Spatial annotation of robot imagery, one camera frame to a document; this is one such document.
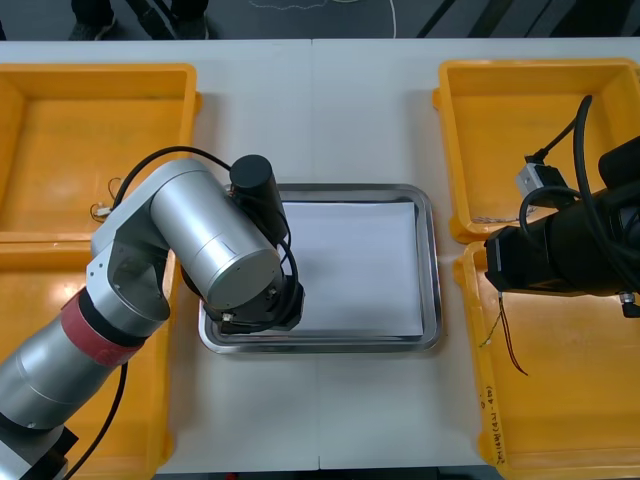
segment white connector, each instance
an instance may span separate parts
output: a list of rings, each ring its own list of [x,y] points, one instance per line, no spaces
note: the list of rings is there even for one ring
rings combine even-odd
[[[96,217],[104,218],[108,217],[111,213],[111,207],[100,207],[96,209]]]

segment tray rim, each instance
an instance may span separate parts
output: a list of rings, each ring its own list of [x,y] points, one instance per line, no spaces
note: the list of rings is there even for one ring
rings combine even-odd
[[[406,351],[424,351],[432,348],[438,342],[442,333],[442,300],[440,293],[440,279],[438,275],[438,263],[436,255],[436,243],[433,226],[433,211],[429,197],[420,189],[407,184],[352,184],[352,183],[287,183],[278,185],[283,202],[309,202],[309,203],[380,203],[380,200],[370,199],[358,201],[359,195],[363,192],[371,193],[393,193],[396,192],[396,201],[398,199],[410,200],[417,207],[416,223],[420,225],[424,222],[424,229],[416,229],[416,246],[418,249],[418,277],[421,297],[422,323],[423,327],[426,322],[431,322],[429,315],[433,315],[433,335],[426,338],[423,334],[417,337],[419,340],[407,341],[407,337],[370,337],[367,340],[358,341],[354,344],[355,337],[348,340],[305,340],[295,339],[292,342],[274,342],[255,341],[252,343],[221,343],[215,332],[213,331],[213,322],[207,321],[207,316],[202,309],[202,302],[198,311],[198,331],[204,345],[216,353],[238,354],[238,353],[354,353],[354,352],[406,352]],[[316,200],[296,200],[292,198],[292,194],[297,195],[318,195],[318,194],[335,195],[338,198]],[[344,198],[353,196],[354,200]],[[428,292],[433,299],[433,312],[431,305],[428,305],[429,311],[425,312],[425,295]]]

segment gray floor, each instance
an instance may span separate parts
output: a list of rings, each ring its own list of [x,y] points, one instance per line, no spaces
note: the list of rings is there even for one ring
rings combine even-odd
[[[258,8],[270,5],[322,7],[301,10]],[[412,38],[441,0],[394,0],[398,37]],[[458,0],[432,30],[431,37],[465,37],[488,0]],[[514,0],[496,28],[495,37],[521,37],[542,9],[545,0]],[[532,32],[547,36],[574,0],[554,0]],[[147,38],[125,0],[112,0],[119,28],[118,40]],[[210,0],[208,17],[223,39],[255,38],[385,38],[392,34],[389,0],[360,0],[339,4],[333,0]],[[2,0],[0,20],[10,40],[65,40],[73,26],[70,0]],[[624,33],[640,26],[640,0],[636,0]]]

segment silver robotic arm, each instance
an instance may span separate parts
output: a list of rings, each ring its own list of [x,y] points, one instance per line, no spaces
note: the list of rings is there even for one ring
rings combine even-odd
[[[253,173],[246,172],[256,166],[268,166],[263,177],[270,180],[245,187],[270,181],[275,188],[262,157],[252,156],[235,176],[251,183]],[[278,197],[269,208],[281,209],[279,203]],[[163,165],[115,208],[92,238],[86,287],[0,365],[0,478],[58,478],[75,441],[64,423],[169,317],[162,280],[170,249],[214,316],[237,317],[238,332],[259,330],[242,318],[243,308],[255,311],[257,302],[273,310],[292,290],[275,248],[281,235],[267,238],[274,231],[265,228],[268,213],[251,218],[196,160]],[[287,314],[284,323],[292,324],[291,308]],[[265,327],[277,323],[258,317]],[[47,460],[48,470],[38,472],[51,456],[58,461]]]

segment robotic arm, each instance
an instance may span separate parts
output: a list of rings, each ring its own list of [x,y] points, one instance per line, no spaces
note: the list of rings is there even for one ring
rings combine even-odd
[[[169,162],[96,231],[86,287],[0,365],[0,478],[62,478],[76,440],[64,423],[169,317],[170,249],[223,333],[299,322],[304,293],[271,165],[243,157],[230,177],[231,195],[199,161]]]

